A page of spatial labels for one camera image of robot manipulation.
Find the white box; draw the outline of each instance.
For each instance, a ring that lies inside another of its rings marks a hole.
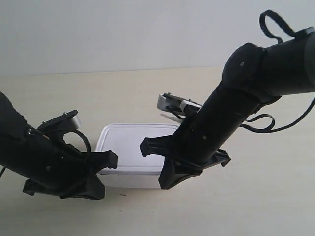
[[[172,135],[177,128],[175,124],[159,123],[117,123],[106,126],[95,152],[113,151],[118,155],[118,167],[101,170],[100,180],[109,187],[160,188],[158,178],[164,165],[164,156],[143,157],[140,144],[145,137]]]

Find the table surface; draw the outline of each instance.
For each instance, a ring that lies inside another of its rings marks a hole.
[[[172,92],[202,103],[221,72],[204,67],[0,77],[0,89],[35,127],[77,109],[80,130],[95,148],[111,123],[174,123],[156,108],[158,95]],[[282,126],[300,116],[312,97],[283,97],[261,112]],[[226,167],[211,167],[166,191],[107,188],[100,201],[30,197],[22,193],[25,178],[6,171],[0,180],[0,235],[314,235],[314,118],[315,111],[275,134],[240,128],[222,147],[232,159]],[[84,149],[79,139],[69,139]]]

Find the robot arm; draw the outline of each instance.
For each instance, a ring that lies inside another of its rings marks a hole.
[[[105,167],[117,168],[117,155],[91,152],[89,141],[77,130],[81,124],[77,114],[77,110],[64,113],[35,129],[0,92],[0,165],[28,178],[24,193],[104,198],[105,187],[96,173]],[[86,152],[63,140],[68,132],[83,139]]]
[[[273,36],[265,25],[266,16],[294,38],[282,42]],[[259,22],[265,35],[277,39],[278,44],[262,48],[246,43],[238,48],[224,67],[222,81],[202,106],[171,94],[160,95],[159,109],[179,118],[185,116],[173,135],[147,137],[140,146],[143,156],[165,156],[159,178],[162,189],[170,189],[187,178],[198,176],[210,166],[225,166],[230,158],[219,148],[249,115],[263,106],[276,102],[283,95],[315,91],[314,28],[293,32],[270,10],[260,15]],[[264,129],[260,133],[273,131]]]

